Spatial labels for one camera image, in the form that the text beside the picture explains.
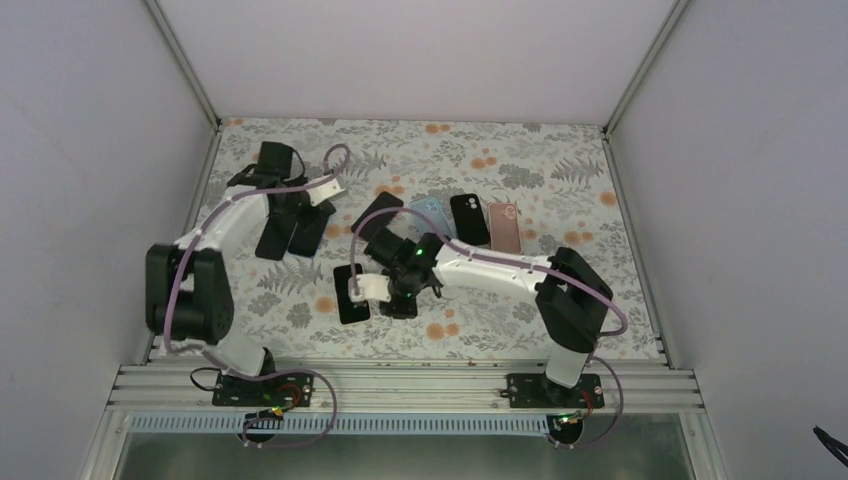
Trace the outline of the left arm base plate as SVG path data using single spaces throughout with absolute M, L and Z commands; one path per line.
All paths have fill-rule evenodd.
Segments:
M 293 373 L 265 381 L 219 374 L 211 403 L 216 407 L 309 407 L 314 376 Z

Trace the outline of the pink phone case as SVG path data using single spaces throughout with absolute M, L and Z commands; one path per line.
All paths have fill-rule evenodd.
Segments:
M 518 208 L 513 203 L 491 203 L 489 205 L 491 248 L 498 252 L 520 254 L 522 252 Z

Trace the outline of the light blue phone case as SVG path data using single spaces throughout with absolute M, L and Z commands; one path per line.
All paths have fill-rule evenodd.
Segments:
M 414 225 L 419 234 L 441 233 L 447 238 L 455 238 L 454 228 L 445 215 L 441 203 L 434 197 L 413 200 L 408 207 L 418 212 L 413 216 Z

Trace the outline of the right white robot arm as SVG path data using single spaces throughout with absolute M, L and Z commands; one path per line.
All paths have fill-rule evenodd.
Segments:
M 579 378 L 596 350 L 613 309 L 613 293 L 573 249 L 550 256 L 523 256 L 474 247 L 426 233 L 418 242 L 386 228 L 365 253 L 382 266 L 379 274 L 354 273 L 347 282 L 354 303 L 377 301 L 384 315 L 413 318 L 417 296 L 430 289 L 466 287 L 517 299 L 538 310 L 553 345 L 541 384 L 544 399 L 565 407 L 580 393 Z

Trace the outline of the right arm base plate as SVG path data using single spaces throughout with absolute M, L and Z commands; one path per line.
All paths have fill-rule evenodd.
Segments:
M 515 409 L 603 408 L 600 377 L 582 374 L 574 387 L 563 387 L 544 373 L 511 373 L 500 396 Z

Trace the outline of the black phone case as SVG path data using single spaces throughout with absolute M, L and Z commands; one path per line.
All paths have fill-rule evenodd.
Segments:
M 479 197 L 473 193 L 455 195 L 449 204 L 458 239 L 473 246 L 488 245 L 491 237 Z

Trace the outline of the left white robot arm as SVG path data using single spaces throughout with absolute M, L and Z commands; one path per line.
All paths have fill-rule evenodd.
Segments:
M 278 372 L 270 352 L 235 326 L 235 303 L 227 261 L 257 225 L 265 227 L 277 255 L 285 216 L 324 213 L 342 193 L 338 181 L 352 158 L 348 145 L 341 162 L 322 176 L 292 176 L 302 158 L 293 147 L 266 142 L 257 162 L 236 173 L 206 219 L 172 243 L 154 244 L 145 257 L 145 321 L 161 337 L 170 356 L 197 353 L 223 374 L 239 379 L 238 390 L 255 405 L 270 402 L 278 391 Z

